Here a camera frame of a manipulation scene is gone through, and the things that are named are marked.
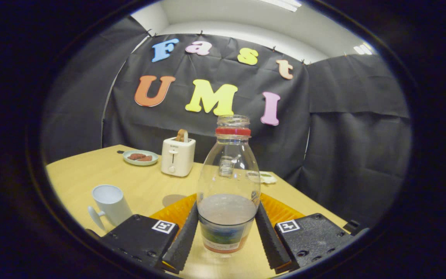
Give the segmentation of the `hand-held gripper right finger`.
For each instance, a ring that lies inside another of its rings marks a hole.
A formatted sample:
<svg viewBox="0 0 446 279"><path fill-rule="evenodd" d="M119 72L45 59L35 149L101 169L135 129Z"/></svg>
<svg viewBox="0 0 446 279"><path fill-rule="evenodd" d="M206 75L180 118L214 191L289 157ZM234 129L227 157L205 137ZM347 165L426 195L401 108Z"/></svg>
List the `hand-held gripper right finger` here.
<svg viewBox="0 0 446 279"><path fill-rule="evenodd" d="M309 269L331 258L368 232L356 222L340 227L321 213L304 215L262 193L255 217L271 269Z"/></svg>

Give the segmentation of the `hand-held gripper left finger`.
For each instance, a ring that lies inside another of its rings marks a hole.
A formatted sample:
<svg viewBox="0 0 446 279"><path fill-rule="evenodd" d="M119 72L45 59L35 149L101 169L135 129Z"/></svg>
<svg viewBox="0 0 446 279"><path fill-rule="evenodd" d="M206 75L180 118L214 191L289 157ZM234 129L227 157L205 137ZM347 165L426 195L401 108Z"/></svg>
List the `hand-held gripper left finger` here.
<svg viewBox="0 0 446 279"><path fill-rule="evenodd" d="M133 214L104 236L87 233L122 259L178 274L184 269L197 229L196 194L145 217Z"/></svg>

